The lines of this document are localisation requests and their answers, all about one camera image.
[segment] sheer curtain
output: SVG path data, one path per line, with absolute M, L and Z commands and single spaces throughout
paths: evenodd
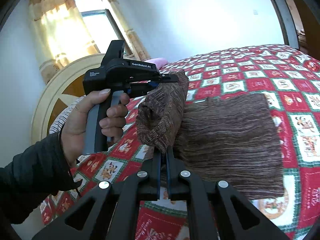
M 100 53 L 74 0 L 29 0 L 37 59 L 58 71 L 79 58 Z
M 121 31 L 123 31 L 123 36 L 126 39 L 128 46 L 130 47 L 131 51 L 135 55 L 137 60 L 145 61 L 150 59 L 150 55 L 147 52 L 146 48 L 141 43 L 138 35 L 131 28 L 127 21 L 125 20 L 120 8 L 119 2 L 117 0 L 102 0 L 105 4 L 107 9 L 110 10 L 113 18 L 117 22 Z

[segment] brown knitted fabric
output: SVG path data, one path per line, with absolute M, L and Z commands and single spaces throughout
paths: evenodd
M 146 145 L 156 146 L 164 155 L 181 124 L 188 93 L 189 80 L 184 70 L 170 72 L 179 78 L 177 83 L 161 83 L 148 93 L 138 107 L 136 118 L 138 139 Z
M 249 199 L 284 194 L 279 137 L 263 94 L 187 105 L 173 152 L 188 170 L 226 180 Z

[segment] red and white checkered bedspread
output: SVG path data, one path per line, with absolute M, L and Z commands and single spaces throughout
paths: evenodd
M 189 77 L 188 104 L 206 97 L 265 94 L 281 139 L 285 193 L 253 204 L 290 239 L 302 239 L 320 214 L 320 63 L 289 46 L 263 45 L 196 55 L 161 72 L 179 69 Z M 75 180 L 83 179 L 82 194 L 101 180 L 121 181 L 140 169 L 148 146 L 138 142 L 134 122 L 143 100 L 130 101 L 125 135 L 109 152 L 82 156 L 72 170 Z M 47 197 L 40 206 L 44 223 L 77 198 L 75 190 Z M 136 240 L 188 239 L 186 217 L 186 203 L 168 200 L 161 188 L 161 200 L 141 202 Z

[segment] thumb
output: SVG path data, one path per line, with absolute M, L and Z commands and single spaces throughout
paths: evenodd
M 101 91 L 92 91 L 77 104 L 77 109 L 81 112 L 88 113 L 96 104 L 100 104 L 110 95 L 110 89 Z

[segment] wooden furniture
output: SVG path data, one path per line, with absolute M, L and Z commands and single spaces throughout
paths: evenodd
M 56 117 L 84 95 L 82 79 L 88 69 L 100 67 L 104 54 L 78 59 L 61 69 L 47 84 L 31 122 L 31 144 L 45 138 Z

